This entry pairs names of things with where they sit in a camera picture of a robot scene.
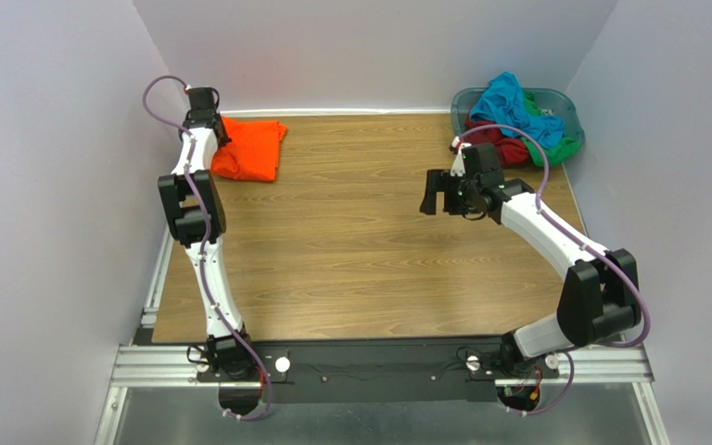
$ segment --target teal basket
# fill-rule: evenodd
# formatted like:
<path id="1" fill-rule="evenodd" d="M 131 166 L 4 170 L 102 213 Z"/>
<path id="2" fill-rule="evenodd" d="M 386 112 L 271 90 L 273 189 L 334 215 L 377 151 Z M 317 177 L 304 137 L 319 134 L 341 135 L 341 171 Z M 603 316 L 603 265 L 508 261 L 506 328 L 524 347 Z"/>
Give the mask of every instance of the teal basket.
<path id="1" fill-rule="evenodd" d="M 452 130 L 455 134 L 465 131 L 465 117 L 468 116 L 468 111 L 482 97 L 482 93 L 486 89 L 466 88 L 455 95 L 451 110 Z M 569 97 L 548 88 L 524 88 L 523 91 L 534 93 L 534 102 L 542 112 L 559 116 L 565 121 L 565 136 L 572 137 L 582 146 L 584 145 L 584 131 L 581 128 L 579 116 L 576 114 L 576 106 L 573 105 L 573 101 Z"/>

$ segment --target white robotic arm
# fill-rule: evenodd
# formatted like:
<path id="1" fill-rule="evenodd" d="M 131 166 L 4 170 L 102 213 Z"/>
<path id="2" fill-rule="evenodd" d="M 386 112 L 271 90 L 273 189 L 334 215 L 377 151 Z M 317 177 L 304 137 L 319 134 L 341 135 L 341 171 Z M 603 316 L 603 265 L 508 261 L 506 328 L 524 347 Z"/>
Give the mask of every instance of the white robotic arm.
<path id="1" fill-rule="evenodd" d="M 544 203 L 538 207 L 537 196 L 528 184 L 504 180 L 492 145 L 463 143 L 456 155 L 450 169 L 427 171 L 420 211 L 435 214 L 436 195 L 443 192 L 444 211 L 450 215 L 490 216 L 523 237 L 565 284 L 556 313 L 502 337 L 505 368 L 556 350 L 604 340 L 641 321 L 641 309 L 632 293 L 590 250 L 608 258 L 637 286 L 632 255 L 622 249 L 608 250 L 580 234 Z"/>
<path id="2" fill-rule="evenodd" d="M 192 174 L 205 172 L 210 169 L 210 160 L 213 158 L 213 154 L 216 153 L 216 150 L 219 149 L 216 133 L 211 128 L 204 127 L 192 128 L 189 131 L 196 139 L 195 150 L 192 154 L 191 162 L 189 162 L 189 172 Z M 181 157 L 178 160 L 178 164 L 172 170 L 172 174 L 176 175 L 176 177 L 182 177 L 184 175 L 185 164 L 187 163 L 188 153 L 191 149 L 189 136 L 184 133 L 182 138 L 184 147 Z M 229 322 L 236 331 L 240 331 L 244 327 L 241 314 L 238 312 L 238 308 L 233 301 L 233 293 L 230 291 L 230 282 L 227 279 L 227 270 L 222 258 L 223 240 L 223 234 L 219 234 L 216 239 L 211 239 L 205 243 L 203 251 L 205 252 L 206 261 L 199 260 L 202 241 L 192 242 L 188 247 L 184 246 L 184 251 L 189 257 L 189 260 L 191 260 L 195 275 L 197 276 L 199 293 L 203 296 L 207 320 L 206 332 L 209 336 L 214 338 L 229 337 L 230 332 L 219 320 L 219 315 L 214 305 L 211 305 L 205 297 L 206 293 L 200 267 L 205 268 L 205 278 L 208 283 L 209 291 L 216 300 L 216 304 L 219 304 L 227 322 Z"/>
<path id="3" fill-rule="evenodd" d="M 183 127 L 188 133 L 181 132 L 183 149 L 172 174 L 159 178 L 161 202 L 170 233 L 184 247 L 197 276 L 207 318 L 205 362 L 214 373 L 223 370 L 233 379 L 250 378 L 256 363 L 248 353 L 249 335 L 227 279 L 222 255 L 226 222 L 209 170 L 214 153 L 229 138 L 216 109 L 216 90 L 199 87 L 186 92 L 190 109 Z M 186 202 L 196 194 L 202 202 Z M 243 341 L 237 341 L 230 328 Z"/>

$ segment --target floor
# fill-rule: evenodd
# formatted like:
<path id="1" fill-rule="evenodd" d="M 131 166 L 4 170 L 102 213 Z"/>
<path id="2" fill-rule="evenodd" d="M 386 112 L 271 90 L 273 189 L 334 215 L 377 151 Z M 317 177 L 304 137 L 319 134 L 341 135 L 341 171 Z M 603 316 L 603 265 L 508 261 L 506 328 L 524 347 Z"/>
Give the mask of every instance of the floor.
<path id="1" fill-rule="evenodd" d="M 449 116 L 280 121 L 275 183 L 216 182 L 226 267 L 253 339 L 500 334 L 555 311 L 562 282 L 518 235 L 419 212 L 426 170 L 451 166 Z M 542 177 L 533 167 L 505 175 L 534 187 Z M 581 229 L 561 169 L 544 200 Z M 204 318 L 175 246 L 153 341 L 201 341 Z"/>

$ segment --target folded orange shirt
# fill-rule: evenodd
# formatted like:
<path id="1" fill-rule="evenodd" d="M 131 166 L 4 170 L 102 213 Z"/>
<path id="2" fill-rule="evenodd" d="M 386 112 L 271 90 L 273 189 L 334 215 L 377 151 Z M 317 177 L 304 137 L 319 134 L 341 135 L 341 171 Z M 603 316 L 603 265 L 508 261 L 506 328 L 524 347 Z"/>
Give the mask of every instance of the folded orange shirt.
<path id="1" fill-rule="evenodd" d="M 279 121 L 239 122 L 224 116 L 222 123 L 232 140 L 213 154 L 213 174 L 238 181 L 275 181 L 279 143 L 287 127 Z"/>

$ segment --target red cloth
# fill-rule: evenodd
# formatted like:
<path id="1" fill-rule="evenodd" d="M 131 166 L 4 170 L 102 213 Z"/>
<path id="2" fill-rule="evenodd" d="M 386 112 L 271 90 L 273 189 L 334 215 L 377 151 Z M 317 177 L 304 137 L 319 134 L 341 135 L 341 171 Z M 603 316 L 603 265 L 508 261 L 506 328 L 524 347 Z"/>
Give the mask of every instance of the red cloth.
<path id="1" fill-rule="evenodd" d="M 279 121 L 239 122 L 224 116 L 222 123 L 232 140 L 213 154 L 213 174 L 238 181 L 275 181 L 279 143 L 287 127 Z"/>
<path id="2" fill-rule="evenodd" d="M 496 123 L 491 121 L 476 121 L 471 122 L 471 117 L 466 115 L 465 128 L 471 129 L 479 125 L 487 125 Z M 475 146 L 476 144 L 484 144 L 490 142 L 496 147 L 496 155 L 499 157 L 499 163 L 502 168 L 520 167 L 531 162 L 531 155 L 528 154 L 526 145 L 520 139 L 505 136 L 498 128 L 488 128 L 485 130 L 477 130 L 475 133 L 467 136 L 465 142 Z"/>

